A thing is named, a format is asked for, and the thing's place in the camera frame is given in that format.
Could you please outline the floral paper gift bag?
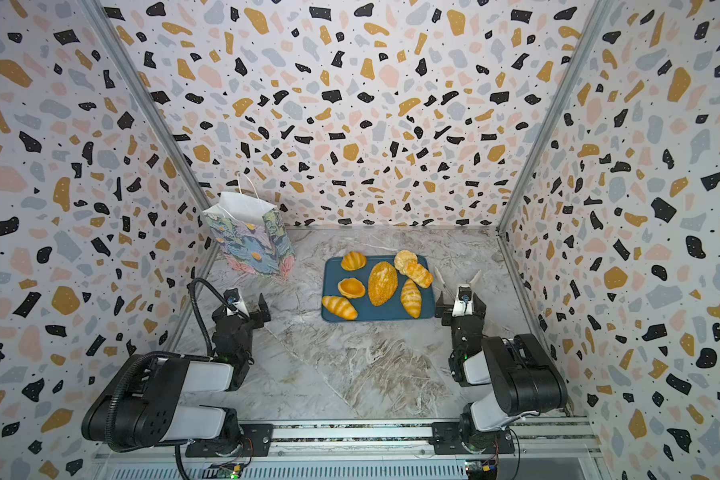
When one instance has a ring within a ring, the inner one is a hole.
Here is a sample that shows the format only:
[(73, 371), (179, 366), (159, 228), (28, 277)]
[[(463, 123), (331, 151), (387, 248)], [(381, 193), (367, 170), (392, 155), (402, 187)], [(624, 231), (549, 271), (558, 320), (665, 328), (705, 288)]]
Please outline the floral paper gift bag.
[(274, 204), (242, 188), (220, 194), (203, 211), (214, 240), (229, 266), (238, 271), (285, 279), (295, 264), (295, 251), (281, 212)]

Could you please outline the golden shell bread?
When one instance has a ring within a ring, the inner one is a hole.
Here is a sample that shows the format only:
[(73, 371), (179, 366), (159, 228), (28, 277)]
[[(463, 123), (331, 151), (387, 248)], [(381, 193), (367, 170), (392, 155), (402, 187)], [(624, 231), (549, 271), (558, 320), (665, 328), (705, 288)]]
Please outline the golden shell bread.
[(338, 283), (337, 288), (339, 293), (348, 299), (359, 299), (366, 294), (365, 285), (353, 277), (342, 279)]

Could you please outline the striped round bun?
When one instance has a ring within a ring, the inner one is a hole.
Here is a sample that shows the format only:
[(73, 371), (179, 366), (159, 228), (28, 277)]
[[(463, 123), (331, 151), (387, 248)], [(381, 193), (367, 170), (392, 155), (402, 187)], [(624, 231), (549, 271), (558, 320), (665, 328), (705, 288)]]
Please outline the striped round bun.
[(341, 267), (345, 271), (356, 271), (364, 268), (367, 264), (366, 256), (357, 251), (350, 251), (341, 260)]

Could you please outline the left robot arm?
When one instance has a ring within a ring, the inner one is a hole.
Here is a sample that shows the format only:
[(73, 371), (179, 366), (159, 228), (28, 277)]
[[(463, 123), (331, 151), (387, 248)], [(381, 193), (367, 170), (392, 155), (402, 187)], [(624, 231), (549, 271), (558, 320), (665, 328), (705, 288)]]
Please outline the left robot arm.
[(84, 415), (83, 438), (117, 453), (184, 445), (194, 457), (255, 455), (233, 408), (191, 406), (182, 399), (238, 390), (255, 362), (253, 333), (270, 319), (265, 298), (248, 310), (238, 290), (225, 291), (212, 314), (210, 352), (132, 355)]

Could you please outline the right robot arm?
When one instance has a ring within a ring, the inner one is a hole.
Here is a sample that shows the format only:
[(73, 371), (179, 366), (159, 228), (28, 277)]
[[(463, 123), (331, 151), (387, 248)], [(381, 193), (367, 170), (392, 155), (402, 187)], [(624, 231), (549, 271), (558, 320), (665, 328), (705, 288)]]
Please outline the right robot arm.
[(486, 304), (462, 285), (450, 304), (435, 303), (435, 317), (451, 331), (448, 366), (462, 387), (487, 386), (489, 392), (467, 404), (456, 422), (432, 425), (437, 455), (512, 453), (514, 422), (565, 407), (567, 389), (561, 374), (536, 336), (512, 338), (483, 332)]

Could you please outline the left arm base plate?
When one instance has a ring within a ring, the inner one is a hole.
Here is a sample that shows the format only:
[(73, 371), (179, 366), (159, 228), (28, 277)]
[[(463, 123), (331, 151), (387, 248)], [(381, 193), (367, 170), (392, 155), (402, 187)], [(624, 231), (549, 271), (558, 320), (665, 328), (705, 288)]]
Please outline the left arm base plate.
[(228, 433), (209, 440), (198, 440), (187, 446), (188, 458), (233, 460), (249, 457), (266, 457), (273, 440), (271, 423), (243, 423)]

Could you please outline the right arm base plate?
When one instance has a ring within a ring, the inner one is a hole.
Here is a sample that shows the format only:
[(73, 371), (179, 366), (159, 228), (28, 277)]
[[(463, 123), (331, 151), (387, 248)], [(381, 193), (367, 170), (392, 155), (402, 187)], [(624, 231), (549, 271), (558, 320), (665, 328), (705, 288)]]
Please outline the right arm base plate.
[(515, 443), (507, 430), (480, 432), (464, 420), (434, 422), (428, 443), (437, 455), (513, 454)]

